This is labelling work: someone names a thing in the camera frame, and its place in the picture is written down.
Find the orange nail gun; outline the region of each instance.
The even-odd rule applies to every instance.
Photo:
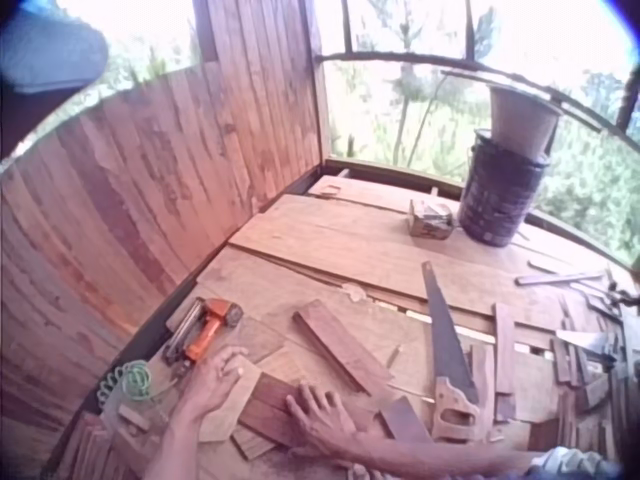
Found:
[[[244,312],[237,303],[221,298],[196,297],[191,309],[162,352],[162,357],[169,366],[182,361],[175,376],[184,376],[200,361],[220,326],[235,328],[243,315]]]

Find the saw blade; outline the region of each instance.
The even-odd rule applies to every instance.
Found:
[[[431,262],[422,264],[422,275],[427,289],[429,316],[432,321],[431,340],[435,376],[447,377],[451,386],[464,393],[470,403],[478,405],[478,389],[471,377],[469,364],[453,326],[449,306],[438,286]]]

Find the hand saw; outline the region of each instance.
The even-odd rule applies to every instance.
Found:
[[[422,275],[432,320],[431,341],[436,377],[436,409],[431,436],[434,440],[472,441],[476,439],[475,425],[480,412],[477,407],[478,390],[431,262],[422,264]],[[465,421],[453,423],[451,418]]]

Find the hand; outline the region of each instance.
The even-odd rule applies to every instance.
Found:
[[[246,348],[227,346],[198,363],[176,414],[200,421],[207,413],[219,409],[242,375],[242,369],[234,368],[233,359],[247,353]]]
[[[340,457],[353,441],[356,426],[337,393],[300,386],[302,405],[287,396],[287,406],[307,442],[306,454]]]

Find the wooden floor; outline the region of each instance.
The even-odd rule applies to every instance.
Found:
[[[530,424],[557,416],[560,388],[549,354],[553,331],[561,327],[560,293],[566,294],[576,329],[613,328],[587,310],[581,296],[553,287],[520,288],[519,274],[536,273],[529,259],[564,261],[567,268],[589,270],[605,261],[559,237],[524,226],[514,243],[494,249],[475,243],[462,230],[447,241],[412,238],[405,210],[409,198],[424,194],[366,182],[324,177],[307,196],[282,197],[266,213],[242,228],[198,278],[198,286],[168,322],[183,318],[195,296],[216,296],[239,303],[245,318],[238,329],[220,336],[214,346],[240,343],[258,362],[285,348],[304,376],[325,388],[358,397],[351,385],[328,365],[315,345],[298,331],[292,313],[321,299],[382,364],[398,345],[402,353],[390,371],[390,386],[406,394],[427,426],[431,424],[434,378],[428,305],[421,262],[429,260],[454,321],[463,349],[494,342],[492,306],[508,306],[516,322],[514,389],[515,421],[494,426],[502,446],[526,449]],[[616,271],[625,284],[630,278]],[[366,293],[358,298],[354,292]],[[154,381],[167,378],[159,356],[152,361]],[[168,413],[177,395],[162,408]],[[297,464],[276,449],[245,461],[231,441],[201,444],[202,477],[211,478],[339,478],[332,469]]]

